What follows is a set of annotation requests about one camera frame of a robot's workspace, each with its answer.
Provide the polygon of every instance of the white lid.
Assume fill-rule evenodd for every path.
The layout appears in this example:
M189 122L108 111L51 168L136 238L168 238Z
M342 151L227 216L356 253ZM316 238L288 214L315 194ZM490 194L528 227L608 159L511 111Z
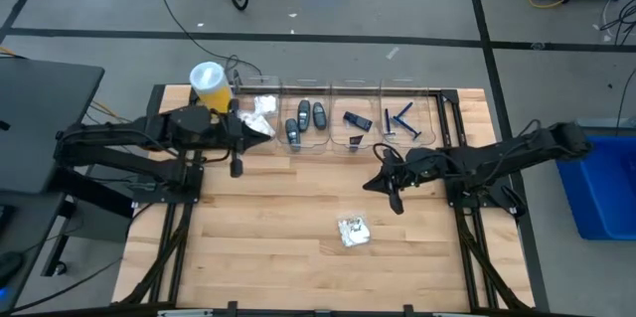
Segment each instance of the white lid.
M190 71L190 84L198 92L215 91L227 85L226 74L217 63L200 63Z

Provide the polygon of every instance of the wooden table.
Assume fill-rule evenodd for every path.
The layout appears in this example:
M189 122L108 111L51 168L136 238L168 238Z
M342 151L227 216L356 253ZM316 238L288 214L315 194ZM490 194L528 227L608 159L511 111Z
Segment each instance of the wooden table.
M468 144L494 142L484 91L458 93ZM189 94L188 85L166 86L161 111L187 105ZM431 122L437 139L429 147L441 146L435 109ZM247 154L239 179L230 177L226 162L207 166L178 306L225 308L236 300L238 308L256 309L401 311L412 304L415 311L468 311L457 228L442 182L404 191L405 213L397 216L386 196L361 188L380 166L370 150L347 156L329 147L320 155L280 149ZM155 259L165 211L155 205L131 228L114 301L132 290ZM337 220L349 214L366 216L370 243L343 246ZM482 216L493 264L520 299L534 305L513 218L500 209L482 209ZM481 270L473 264L485 306Z

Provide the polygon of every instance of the white cable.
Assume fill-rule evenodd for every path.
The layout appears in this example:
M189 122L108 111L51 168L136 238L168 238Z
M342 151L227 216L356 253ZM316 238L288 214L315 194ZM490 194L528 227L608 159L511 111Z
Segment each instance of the white cable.
M603 17L603 26L601 26L601 28L604 27L605 25L607 25L607 7L609 7L609 3L611 3L611 1L612 0L607 0L607 2L605 3L605 7L603 7L603 15L602 15L602 17ZM605 29L605 33L607 33L607 36L609 36L610 38L614 38L614 34L612 34L610 28Z

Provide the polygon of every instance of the blue plastic bin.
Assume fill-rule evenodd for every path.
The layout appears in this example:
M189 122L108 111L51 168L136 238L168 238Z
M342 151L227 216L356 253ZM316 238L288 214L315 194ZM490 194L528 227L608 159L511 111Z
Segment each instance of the blue plastic bin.
M636 138L588 137L582 161L556 162L582 238L636 240Z

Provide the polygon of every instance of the yellow plastic cup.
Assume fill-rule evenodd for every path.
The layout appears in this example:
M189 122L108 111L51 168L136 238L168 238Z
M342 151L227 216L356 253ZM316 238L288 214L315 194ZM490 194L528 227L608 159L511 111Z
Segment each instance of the yellow plastic cup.
M221 65L212 62L196 65L190 71L190 84L207 108L228 112L233 94Z

